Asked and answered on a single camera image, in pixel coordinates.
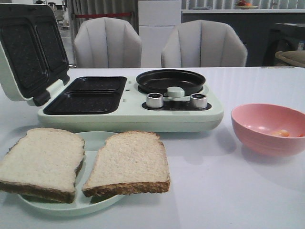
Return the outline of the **left silver control knob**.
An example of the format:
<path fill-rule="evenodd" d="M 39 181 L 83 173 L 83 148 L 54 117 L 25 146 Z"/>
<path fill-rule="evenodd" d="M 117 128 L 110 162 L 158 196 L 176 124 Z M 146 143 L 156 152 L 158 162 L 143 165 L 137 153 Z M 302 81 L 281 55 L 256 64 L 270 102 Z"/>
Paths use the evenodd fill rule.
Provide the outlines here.
<path fill-rule="evenodd" d="M 149 108 L 163 107 L 163 95 L 160 93 L 149 93 L 146 96 L 146 106 Z"/>

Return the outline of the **mint green sandwich maker lid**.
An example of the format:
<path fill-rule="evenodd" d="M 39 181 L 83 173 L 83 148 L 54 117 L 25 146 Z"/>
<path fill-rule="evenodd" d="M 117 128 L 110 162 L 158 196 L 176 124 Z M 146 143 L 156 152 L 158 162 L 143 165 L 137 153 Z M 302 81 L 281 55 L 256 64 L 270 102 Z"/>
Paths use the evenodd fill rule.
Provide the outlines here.
<path fill-rule="evenodd" d="M 0 84 L 12 101 L 42 106 L 70 80 L 69 62 L 48 5 L 0 5 Z"/>

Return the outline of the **silver control knob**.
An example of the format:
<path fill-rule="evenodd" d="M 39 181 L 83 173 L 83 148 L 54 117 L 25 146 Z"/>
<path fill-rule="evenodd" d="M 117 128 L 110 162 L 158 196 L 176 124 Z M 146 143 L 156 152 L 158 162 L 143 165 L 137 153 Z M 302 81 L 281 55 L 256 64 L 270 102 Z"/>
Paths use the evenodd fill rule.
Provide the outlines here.
<path fill-rule="evenodd" d="M 207 98 L 204 94 L 191 94 L 190 106 L 196 109 L 204 109 L 207 107 Z"/>
<path fill-rule="evenodd" d="M 146 96 L 146 106 L 149 108 L 163 107 L 163 95 L 160 93 L 149 93 Z"/>

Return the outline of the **left grey upholstered chair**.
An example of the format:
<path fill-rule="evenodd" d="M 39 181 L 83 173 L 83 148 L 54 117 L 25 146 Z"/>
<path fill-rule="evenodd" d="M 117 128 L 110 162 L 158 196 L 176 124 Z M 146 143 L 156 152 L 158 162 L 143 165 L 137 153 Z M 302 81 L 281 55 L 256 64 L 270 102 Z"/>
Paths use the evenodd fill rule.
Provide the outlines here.
<path fill-rule="evenodd" d="M 140 68 L 142 41 L 132 25 L 121 19 L 83 22 L 74 39 L 79 68 Z"/>

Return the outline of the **right silver control knob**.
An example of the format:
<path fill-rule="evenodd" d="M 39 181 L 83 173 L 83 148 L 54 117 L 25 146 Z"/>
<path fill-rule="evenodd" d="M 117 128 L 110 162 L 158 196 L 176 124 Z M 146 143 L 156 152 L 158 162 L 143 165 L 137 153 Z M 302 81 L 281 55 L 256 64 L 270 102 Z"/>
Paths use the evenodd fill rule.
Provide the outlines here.
<path fill-rule="evenodd" d="M 207 98 L 204 94 L 191 94 L 190 106 L 196 109 L 204 109 L 207 107 Z"/>

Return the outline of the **red barrier belt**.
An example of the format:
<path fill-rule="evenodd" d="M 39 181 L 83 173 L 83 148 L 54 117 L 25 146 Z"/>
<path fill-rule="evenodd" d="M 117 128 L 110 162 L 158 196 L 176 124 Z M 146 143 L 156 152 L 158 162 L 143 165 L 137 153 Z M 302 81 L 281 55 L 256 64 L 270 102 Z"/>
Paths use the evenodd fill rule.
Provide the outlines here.
<path fill-rule="evenodd" d="M 109 17 L 109 18 L 115 18 L 115 17 L 131 17 L 133 15 L 133 12 L 123 12 L 123 13 L 107 13 L 107 14 L 74 14 L 75 18 L 102 18 L 102 17 Z"/>

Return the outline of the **pink plastic bowl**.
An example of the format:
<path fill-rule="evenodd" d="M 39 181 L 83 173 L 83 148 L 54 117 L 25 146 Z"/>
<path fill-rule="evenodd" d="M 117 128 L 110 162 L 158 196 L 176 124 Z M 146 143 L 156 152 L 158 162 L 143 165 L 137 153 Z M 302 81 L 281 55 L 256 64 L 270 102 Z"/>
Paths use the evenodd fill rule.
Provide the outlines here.
<path fill-rule="evenodd" d="M 275 104 L 243 104 L 231 112 L 234 132 L 249 149 L 268 156 L 293 156 L 305 150 L 305 114 Z M 289 137 L 271 135 L 285 129 Z"/>

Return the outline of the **beige cushion at right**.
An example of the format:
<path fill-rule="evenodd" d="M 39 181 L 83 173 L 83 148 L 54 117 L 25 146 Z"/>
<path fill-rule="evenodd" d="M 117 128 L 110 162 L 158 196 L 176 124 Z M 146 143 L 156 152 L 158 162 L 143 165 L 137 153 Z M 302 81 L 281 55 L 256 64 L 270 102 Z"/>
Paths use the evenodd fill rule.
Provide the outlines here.
<path fill-rule="evenodd" d="M 305 51 L 278 51 L 275 53 L 275 58 L 280 60 L 282 64 L 295 67 L 305 67 Z"/>

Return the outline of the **mint green divided plate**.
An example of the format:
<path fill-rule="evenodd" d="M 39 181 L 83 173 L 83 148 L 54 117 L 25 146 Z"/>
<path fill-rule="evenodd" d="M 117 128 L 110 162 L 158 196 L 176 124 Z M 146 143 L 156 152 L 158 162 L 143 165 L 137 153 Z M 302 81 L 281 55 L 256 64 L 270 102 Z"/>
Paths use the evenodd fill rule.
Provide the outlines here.
<path fill-rule="evenodd" d="M 81 188 L 83 184 L 89 178 L 92 171 L 93 164 L 97 155 L 97 151 L 104 146 L 105 140 L 114 135 L 112 132 L 105 131 L 91 131 L 78 133 L 85 141 L 84 151 L 85 156 L 83 165 L 79 171 L 76 182 L 76 196 L 72 203 L 64 204 L 54 201 L 48 201 L 42 198 L 36 198 L 26 195 L 18 195 L 19 199 L 30 206 L 31 208 L 38 210 L 44 214 L 49 214 L 59 217 L 73 217 L 90 214 L 104 208 L 111 206 L 117 201 L 121 200 L 123 196 L 101 196 L 90 197 L 84 196 Z"/>

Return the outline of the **mint green breakfast maker base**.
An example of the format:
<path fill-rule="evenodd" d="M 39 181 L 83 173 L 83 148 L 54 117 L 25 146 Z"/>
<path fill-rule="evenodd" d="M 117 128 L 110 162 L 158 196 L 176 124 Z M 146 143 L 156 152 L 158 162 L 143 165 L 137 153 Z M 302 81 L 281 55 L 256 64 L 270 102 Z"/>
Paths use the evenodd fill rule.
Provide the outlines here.
<path fill-rule="evenodd" d="M 163 107 L 150 108 L 134 76 L 83 76 L 61 87 L 38 118 L 45 127 L 72 132 L 202 132 L 216 128 L 224 110 L 208 86 L 201 94 L 207 100 L 203 109 L 192 107 L 188 96 L 165 98 Z"/>

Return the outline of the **right grey upholstered chair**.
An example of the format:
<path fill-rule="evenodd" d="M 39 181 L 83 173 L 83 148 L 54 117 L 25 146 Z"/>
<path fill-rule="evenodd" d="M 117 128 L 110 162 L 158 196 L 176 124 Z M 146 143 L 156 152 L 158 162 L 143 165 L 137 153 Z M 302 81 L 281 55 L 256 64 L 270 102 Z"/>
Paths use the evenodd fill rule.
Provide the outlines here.
<path fill-rule="evenodd" d="M 161 53 L 163 68 L 245 67 L 247 48 L 228 24 L 196 20 L 175 26 Z"/>

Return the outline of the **black round frying pan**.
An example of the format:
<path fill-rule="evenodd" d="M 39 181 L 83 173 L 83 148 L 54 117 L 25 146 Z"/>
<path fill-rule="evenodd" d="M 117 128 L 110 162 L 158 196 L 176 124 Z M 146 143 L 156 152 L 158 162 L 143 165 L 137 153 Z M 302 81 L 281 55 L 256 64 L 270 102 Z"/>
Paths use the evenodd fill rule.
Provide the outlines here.
<path fill-rule="evenodd" d="M 147 94 L 164 94 L 169 87 L 180 87 L 188 96 L 201 91 L 205 81 L 205 77 L 199 73 L 177 69 L 152 70 L 136 77 L 138 88 Z"/>

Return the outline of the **white bread slice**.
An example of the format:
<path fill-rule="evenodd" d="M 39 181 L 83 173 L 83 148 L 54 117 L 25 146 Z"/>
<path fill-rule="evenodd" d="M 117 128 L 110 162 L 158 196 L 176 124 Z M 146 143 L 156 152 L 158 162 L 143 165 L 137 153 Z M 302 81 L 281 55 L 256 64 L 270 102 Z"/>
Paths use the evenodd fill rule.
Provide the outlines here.
<path fill-rule="evenodd" d="M 160 136 L 154 132 L 127 131 L 105 140 L 82 192 L 87 197 L 164 193 L 169 191 L 170 182 Z"/>
<path fill-rule="evenodd" d="M 60 203 L 75 199 L 84 139 L 52 128 L 29 130 L 0 162 L 0 189 Z"/>

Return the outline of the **grey upholstered chair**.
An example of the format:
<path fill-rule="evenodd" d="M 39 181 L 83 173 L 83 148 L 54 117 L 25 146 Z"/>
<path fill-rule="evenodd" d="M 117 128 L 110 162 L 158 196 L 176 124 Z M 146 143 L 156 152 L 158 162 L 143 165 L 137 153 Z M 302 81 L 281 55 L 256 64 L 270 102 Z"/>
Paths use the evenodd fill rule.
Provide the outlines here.
<path fill-rule="evenodd" d="M 175 26 L 161 53 L 163 68 L 245 67 L 247 48 L 228 24 L 196 20 Z"/>
<path fill-rule="evenodd" d="M 140 68 L 142 41 L 132 25 L 121 19 L 83 22 L 74 39 L 79 68 Z"/>

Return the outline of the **orange cooked shrimp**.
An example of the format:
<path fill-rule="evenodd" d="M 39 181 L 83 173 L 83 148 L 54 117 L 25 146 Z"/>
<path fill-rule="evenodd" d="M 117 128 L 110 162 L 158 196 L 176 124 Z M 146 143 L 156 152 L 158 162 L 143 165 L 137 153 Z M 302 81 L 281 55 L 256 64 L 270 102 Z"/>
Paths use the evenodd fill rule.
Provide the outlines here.
<path fill-rule="evenodd" d="M 281 129 L 281 130 L 276 130 L 276 131 L 272 132 L 271 135 L 279 136 L 279 137 L 289 137 L 290 132 L 285 129 Z"/>

